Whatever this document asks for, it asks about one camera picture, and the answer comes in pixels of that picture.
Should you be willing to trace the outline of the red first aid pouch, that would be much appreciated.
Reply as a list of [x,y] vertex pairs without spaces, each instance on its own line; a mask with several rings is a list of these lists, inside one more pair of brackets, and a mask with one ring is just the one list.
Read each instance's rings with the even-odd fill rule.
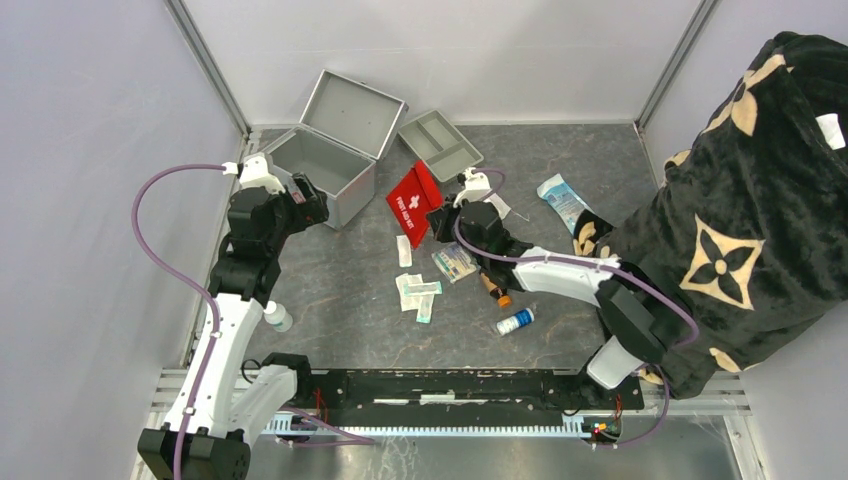
[[413,249],[430,229],[427,214],[443,203],[438,183],[426,164],[419,160],[386,196],[386,202]]

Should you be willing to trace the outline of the white teal wipe packets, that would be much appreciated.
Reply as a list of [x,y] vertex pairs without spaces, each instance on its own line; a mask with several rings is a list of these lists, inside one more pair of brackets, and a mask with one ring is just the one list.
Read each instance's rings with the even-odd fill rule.
[[402,274],[395,279],[402,312],[415,311],[416,321],[429,324],[435,297],[443,293],[440,281],[424,282],[420,274]]

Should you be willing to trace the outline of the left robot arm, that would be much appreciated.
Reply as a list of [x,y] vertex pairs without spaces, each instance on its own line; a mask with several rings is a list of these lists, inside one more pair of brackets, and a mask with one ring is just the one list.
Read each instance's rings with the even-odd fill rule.
[[271,360],[241,396],[234,387],[250,337],[270,305],[279,256],[293,234],[325,222],[327,196],[296,173],[283,191],[242,188],[229,200],[209,284],[208,309],[184,384],[157,429],[146,428],[138,453],[157,479],[243,479],[251,449],[279,407],[306,405],[314,381]]

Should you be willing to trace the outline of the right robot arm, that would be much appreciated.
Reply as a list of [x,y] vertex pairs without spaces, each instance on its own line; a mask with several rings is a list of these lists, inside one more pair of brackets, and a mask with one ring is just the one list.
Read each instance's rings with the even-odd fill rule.
[[458,243],[496,286],[569,297],[599,310],[610,337],[577,382],[580,400],[591,408],[606,406],[628,376],[699,335],[682,290],[649,261],[578,257],[520,241],[488,202],[445,204],[426,218],[437,241]]

